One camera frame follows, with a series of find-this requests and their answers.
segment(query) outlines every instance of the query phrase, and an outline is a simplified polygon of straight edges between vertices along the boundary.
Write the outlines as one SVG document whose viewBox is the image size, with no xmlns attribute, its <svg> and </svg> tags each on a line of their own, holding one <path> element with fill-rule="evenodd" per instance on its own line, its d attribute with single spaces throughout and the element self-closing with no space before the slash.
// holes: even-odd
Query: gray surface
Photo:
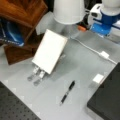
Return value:
<svg viewBox="0 0 120 120">
<path fill-rule="evenodd" d="M 120 61 L 119 45 L 91 32 L 79 32 L 75 26 L 70 28 L 55 21 L 52 24 L 49 29 L 78 38 L 99 52 L 106 51 L 116 62 Z M 98 73 L 107 76 L 115 65 L 72 39 L 68 41 L 64 54 L 66 57 L 57 64 L 53 73 L 35 87 L 33 82 L 27 81 L 33 69 L 32 59 L 8 66 L 3 48 L 0 48 L 0 80 L 42 120 L 102 120 L 86 105 L 99 86 L 92 81 L 93 78 Z M 76 85 L 60 107 L 59 102 L 72 80 Z"/>
<path fill-rule="evenodd" d="M 40 120 L 0 82 L 0 120 Z"/>
</svg>

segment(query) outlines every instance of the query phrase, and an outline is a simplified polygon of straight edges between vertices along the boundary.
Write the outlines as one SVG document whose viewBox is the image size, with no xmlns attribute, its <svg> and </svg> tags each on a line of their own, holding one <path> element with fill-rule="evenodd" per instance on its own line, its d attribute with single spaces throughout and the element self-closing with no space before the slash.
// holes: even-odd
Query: orange object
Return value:
<svg viewBox="0 0 120 120">
<path fill-rule="evenodd" d="M 85 27 L 83 27 L 83 26 L 78 26 L 78 30 L 81 30 L 81 31 L 83 31 L 83 32 L 85 32 L 85 31 L 87 31 L 87 29 L 85 28 Z"/>
</svg>

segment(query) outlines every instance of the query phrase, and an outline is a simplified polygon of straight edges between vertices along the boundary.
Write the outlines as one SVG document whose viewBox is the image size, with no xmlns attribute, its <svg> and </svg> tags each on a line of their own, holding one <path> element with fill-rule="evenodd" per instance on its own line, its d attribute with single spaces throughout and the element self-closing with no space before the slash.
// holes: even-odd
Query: brown object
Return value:
<svg viewBox="0 0 120 120">
<path fill-rule="evenodd" d="M 23 47 L 5 47 L 9 64 L 33 56 L 42 38 L 36 35 L 35 27 L 46 11 L 43 0 L 0 0 L 0 16 L 18 24 L 25 42 Z"/>
</svg>

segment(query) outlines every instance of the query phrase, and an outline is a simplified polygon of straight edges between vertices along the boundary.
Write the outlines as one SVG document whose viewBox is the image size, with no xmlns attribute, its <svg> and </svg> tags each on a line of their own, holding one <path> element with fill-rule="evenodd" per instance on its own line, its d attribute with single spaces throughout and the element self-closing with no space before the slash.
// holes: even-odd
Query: marker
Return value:
<svg viewBox="0 0 120 120">
<path fill-rule="evenodd" d="M 60 106 L 64 103 L 64 101 L 66 100 L 69 92 L 72 90 L 72 88 L 74 87 L 74 85 L 75 85 L 75 81 L 73 81 L 73 82 L 70 84 L 70 86 L 69 86 L 69 88 L 68 88 L 68 91 L 65 93 L 65 95 L 63 96 L 63 98 L 62 98 L 62 100 L 61 100 L 61 102 L 60 102 Z"/>
</svg>

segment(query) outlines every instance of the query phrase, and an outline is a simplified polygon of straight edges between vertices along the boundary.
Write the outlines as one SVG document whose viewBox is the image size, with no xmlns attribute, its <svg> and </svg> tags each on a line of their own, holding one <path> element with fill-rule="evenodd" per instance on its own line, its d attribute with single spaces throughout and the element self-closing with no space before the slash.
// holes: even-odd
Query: black panel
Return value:
<svg viewBox="0 0 120 120">
<path fill-rule="evenodd" d="M 87 106 L 105 120 L 120 120 L 120 63 L 100 85 Z"/>
</svg>

